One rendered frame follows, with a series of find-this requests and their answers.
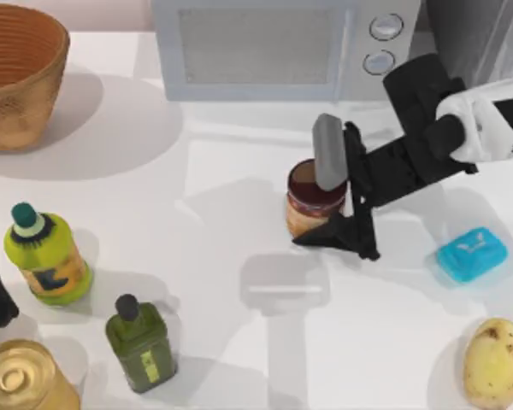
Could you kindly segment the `woven brown basket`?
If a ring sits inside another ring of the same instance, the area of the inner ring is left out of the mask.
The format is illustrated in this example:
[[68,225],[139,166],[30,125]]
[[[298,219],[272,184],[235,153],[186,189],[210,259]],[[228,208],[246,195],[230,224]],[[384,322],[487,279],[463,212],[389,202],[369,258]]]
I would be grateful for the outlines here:
[[62,84],[67,28],[37,9],[0,3],[0,151],[36,144]]

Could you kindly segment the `brown and red can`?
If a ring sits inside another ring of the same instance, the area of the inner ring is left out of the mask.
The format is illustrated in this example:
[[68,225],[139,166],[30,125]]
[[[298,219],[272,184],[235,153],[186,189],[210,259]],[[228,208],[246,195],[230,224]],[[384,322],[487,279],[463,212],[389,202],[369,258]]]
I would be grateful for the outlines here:
[[346,181],[323,190],[316,182],[315,160],[299,162],[287,178],[286,226],[292,237],[325,224],[334,212],[343,213],[346,192]]

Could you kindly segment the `pale microwave oven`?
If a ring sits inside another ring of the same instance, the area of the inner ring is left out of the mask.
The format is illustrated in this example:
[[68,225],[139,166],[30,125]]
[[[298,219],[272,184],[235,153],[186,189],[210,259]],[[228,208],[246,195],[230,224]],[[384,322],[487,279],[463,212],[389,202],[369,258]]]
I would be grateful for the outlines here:
[[[412,37],[422,0],[347,0],[349,20],[343,34],[340,54],[339,88],[336,101],[381,100],[385,96],[382,80],[363,69],[363,58],[378,50],[389,50],[396,56],[396,66],[410,53]],[[371,21],[380,15],[397,14],[404,21],[403,31],[390,41],[378,41],[369,33]]]

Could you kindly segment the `yellow potato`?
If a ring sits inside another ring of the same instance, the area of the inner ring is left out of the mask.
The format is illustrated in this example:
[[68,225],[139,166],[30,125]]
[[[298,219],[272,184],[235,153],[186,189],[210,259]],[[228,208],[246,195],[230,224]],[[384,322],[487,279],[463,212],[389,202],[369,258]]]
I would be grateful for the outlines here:
[[513,322],[485,320],[471,337],[463,362],[467,400],[480,410],[507,410],[513,404]]

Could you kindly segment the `small round microwave knob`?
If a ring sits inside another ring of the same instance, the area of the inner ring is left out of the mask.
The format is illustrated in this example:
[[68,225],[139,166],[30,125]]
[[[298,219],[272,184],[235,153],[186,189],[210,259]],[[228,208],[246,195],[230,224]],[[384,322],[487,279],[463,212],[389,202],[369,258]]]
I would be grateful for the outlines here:
[[363,69],[373,76],[383,76],[396,66],[396,56],[389,50],[378,50],[363,58]]

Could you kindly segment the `dark green square bottle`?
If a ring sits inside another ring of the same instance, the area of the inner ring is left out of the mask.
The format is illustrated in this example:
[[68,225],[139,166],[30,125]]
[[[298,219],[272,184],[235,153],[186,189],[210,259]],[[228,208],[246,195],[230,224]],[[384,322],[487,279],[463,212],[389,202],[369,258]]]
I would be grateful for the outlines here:
[[119,296],[105,334],[132,391],[142,394],[177,372],[167,325],[151,302]]

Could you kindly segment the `blue soap box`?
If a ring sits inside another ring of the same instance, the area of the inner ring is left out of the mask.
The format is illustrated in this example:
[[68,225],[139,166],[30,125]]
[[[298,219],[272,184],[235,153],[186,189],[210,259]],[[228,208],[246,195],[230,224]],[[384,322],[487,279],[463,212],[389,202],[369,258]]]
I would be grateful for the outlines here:
[[509,255],[505,244],[486,227],[477,227],[436,252],[439,267],[452,280],[465,284],[501,265]]

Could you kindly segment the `microwave door with window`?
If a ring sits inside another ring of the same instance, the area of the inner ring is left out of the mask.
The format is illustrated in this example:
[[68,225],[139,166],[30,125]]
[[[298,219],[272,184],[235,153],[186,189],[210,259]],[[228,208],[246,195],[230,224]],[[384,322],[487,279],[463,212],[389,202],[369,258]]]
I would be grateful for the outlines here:
[[150,0],[170,101],[338,96],[347,0]]

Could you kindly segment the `light green bottle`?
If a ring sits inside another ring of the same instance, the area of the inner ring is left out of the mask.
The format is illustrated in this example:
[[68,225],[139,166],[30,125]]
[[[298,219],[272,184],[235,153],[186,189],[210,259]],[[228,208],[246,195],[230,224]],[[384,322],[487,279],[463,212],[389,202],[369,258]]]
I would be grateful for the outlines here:
[[58,214],[39,212],[28,202],[15,204],[11,215],[4,251],[32,294],[51,306],[67,306],[85,296],[93,272],[67,221]]

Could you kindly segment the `gold can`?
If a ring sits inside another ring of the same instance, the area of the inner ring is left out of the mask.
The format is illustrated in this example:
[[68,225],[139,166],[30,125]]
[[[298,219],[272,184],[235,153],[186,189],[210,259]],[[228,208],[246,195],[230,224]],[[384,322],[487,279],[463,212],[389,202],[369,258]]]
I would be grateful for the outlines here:
[[80,397],[41,343],[0,343],[0,410],[81,410]]

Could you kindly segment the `large round microwave knob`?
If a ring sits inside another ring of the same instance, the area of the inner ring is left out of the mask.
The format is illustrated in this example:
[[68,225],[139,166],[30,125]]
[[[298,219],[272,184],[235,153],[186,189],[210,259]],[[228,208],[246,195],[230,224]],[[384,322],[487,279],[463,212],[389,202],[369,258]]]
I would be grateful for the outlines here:
[[397,14],[386,14],[375,17],[369,25],[369,33],[378,41],[390,41],[404,29],[404,21]]

